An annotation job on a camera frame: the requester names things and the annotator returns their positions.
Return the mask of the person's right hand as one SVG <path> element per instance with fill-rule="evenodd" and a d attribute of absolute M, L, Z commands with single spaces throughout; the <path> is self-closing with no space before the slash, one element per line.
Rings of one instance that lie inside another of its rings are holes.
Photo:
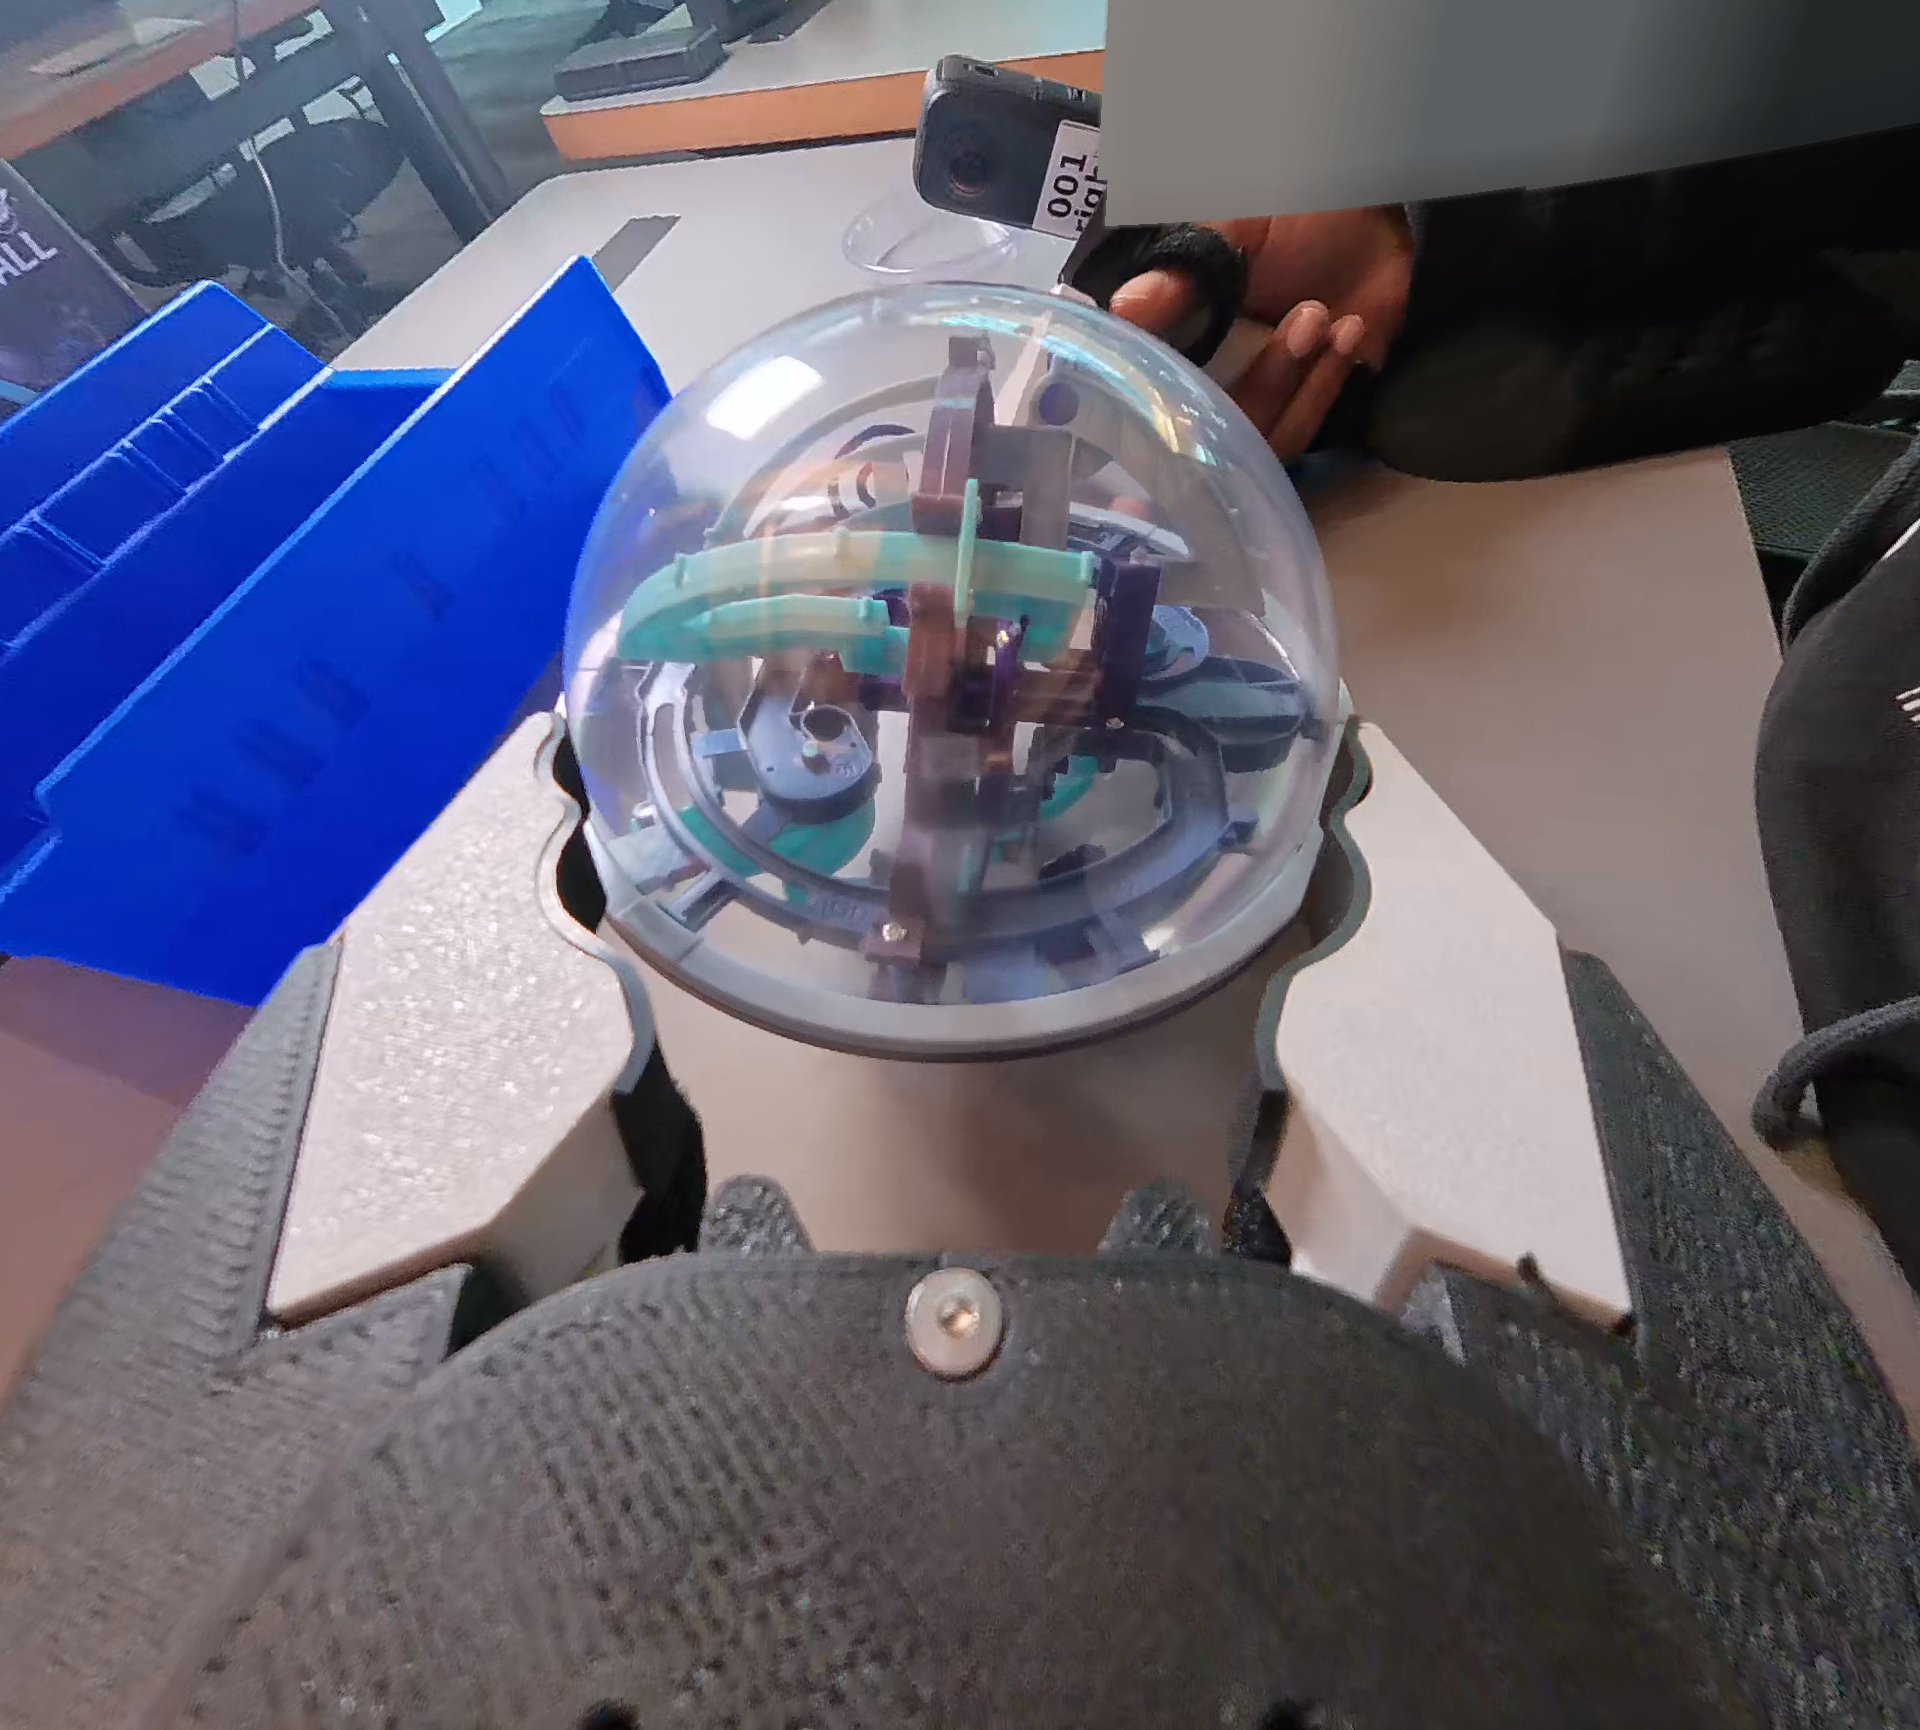
<path fill-rule="evenodd" d="M 1070 284 L 1177 348 L 1214 329 L 1268 329 L 1223 381 L 1276 463 L 1298 463 L 1356 370 L 1383 370 L 1413 279 L 1403 206 L 1128 224 L 1071 255 Z"/>

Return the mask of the person's right forearm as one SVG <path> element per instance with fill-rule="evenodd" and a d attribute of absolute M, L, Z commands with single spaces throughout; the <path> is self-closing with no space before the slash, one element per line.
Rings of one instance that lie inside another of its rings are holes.
<path fill-rule="evenodd" d="M 1861 410 L 1915 360 L 1915 289 L 1775 210 L 1678 182 L 1411 210 L 1403 324 L 1361 403 L 1383 469 L 1543 479 Z"/>

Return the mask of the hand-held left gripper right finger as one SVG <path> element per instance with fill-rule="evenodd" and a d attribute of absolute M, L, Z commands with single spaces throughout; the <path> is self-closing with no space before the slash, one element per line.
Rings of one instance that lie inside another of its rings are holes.
<path fill-rule="evenodd" d="M 1534 898 L 1377 727 L 1329 817 L 1307 955 L 1263 1040 L 1280 1126 L 1263 1199 L 1290 1268 L 1402 1309 L 1430 1268 L 1596 1327 L 1631 1280 L 1564 948 Z"/>

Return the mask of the blue plastic bin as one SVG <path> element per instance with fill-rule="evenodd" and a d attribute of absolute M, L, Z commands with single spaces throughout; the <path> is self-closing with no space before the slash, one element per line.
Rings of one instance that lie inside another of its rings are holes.
<path fill-rule="evenodd" d="M 2 419 L 2 958 L 263 1002 L 511 727 L 665 399 L 577 255 L 450 374 L 204 279 Z"/>

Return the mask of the clear plastic dish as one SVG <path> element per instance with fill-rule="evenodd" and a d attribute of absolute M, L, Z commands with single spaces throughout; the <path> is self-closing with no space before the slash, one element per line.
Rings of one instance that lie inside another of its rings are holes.
<path fill-rule="evenodd" d="M 840 255 L 885 288 L 1008 279 L 1020 254 L 1020 229 L 934 210 L 913 189 L 879 195 L 840 232 Z"/>

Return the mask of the dark blue maze ball box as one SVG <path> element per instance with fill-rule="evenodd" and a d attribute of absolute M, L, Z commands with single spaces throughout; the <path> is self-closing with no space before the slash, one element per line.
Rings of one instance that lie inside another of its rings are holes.
<path fill-rule="evenodd" d="M 2 418 L 142 319 L 118 272 L 2 165 Z"/>

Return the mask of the clear maze ball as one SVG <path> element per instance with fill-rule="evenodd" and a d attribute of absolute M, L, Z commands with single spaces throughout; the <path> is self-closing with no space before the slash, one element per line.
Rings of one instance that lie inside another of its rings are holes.
<path fill-rule="evenodd" d="M 1004 284 L 813 309 L 641 419 L 562 711 L 603 936 L 901 1061 L 1101 1043 L 1239 975 L 1301 914 L 1345 718 L 1238 403 Z"/>

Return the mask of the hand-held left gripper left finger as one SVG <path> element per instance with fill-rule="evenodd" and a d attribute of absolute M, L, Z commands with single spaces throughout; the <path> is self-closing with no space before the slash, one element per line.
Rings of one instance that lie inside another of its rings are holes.
<path fill-rule="evenodd" d="M 701 1126 L 598 930 L 567 781 L 562 722 L 521 722 L 325 948 L 275 1322 L 459 1260 L 534 1303 L 692 1240 Z"/>

